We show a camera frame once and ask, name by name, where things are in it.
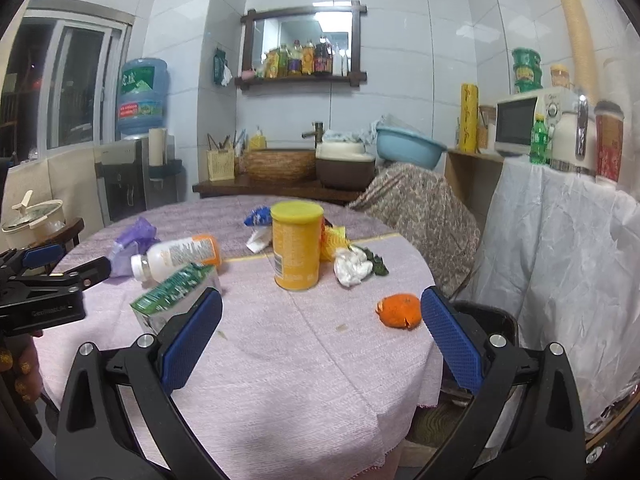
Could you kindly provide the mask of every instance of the wicker basket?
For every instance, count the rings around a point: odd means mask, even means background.
[[[296,182],[316,177],[314,150],[260,150],[243,158],[244,170],[254,180]]]
[[[236,156],[234,150],[209,150],[209,180],[233,180],[236,177]]]

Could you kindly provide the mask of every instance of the person's hand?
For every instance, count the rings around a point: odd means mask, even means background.
[[[42,330],[31,335],[40,337]],[[38,363],[38,352],[33,339],[24,349],[22,355],[18,357],[17,367],[14,367],[15,359],[6,348],[0,348],[0,372],[5,372],[14,368],[18,377],[15,380],[15,391],[22,396],[24,402],[35,402],[42,392],[42,376],[40,375],[40,364]]]

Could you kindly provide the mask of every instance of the window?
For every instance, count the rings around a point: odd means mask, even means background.
[[[81,143],[113,142],[125,23],[27,10],[0,104],[0,155],[46,156]]]

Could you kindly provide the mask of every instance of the yellow snack bag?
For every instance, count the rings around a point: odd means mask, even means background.
[[[349,248],[350,242],[347,240],[346,227],[322,226],[322,236],[320,238],[320,261],[332,262],[334,252],[337,248]]]

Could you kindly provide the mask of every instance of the green soda bottle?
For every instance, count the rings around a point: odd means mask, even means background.
[[[545,128],[545,117],[543,114],[536,114],[536,123],[531,129],[531,150],[529,161],[532,164],[546,163],[546,145],[549,142],[549,135]]]

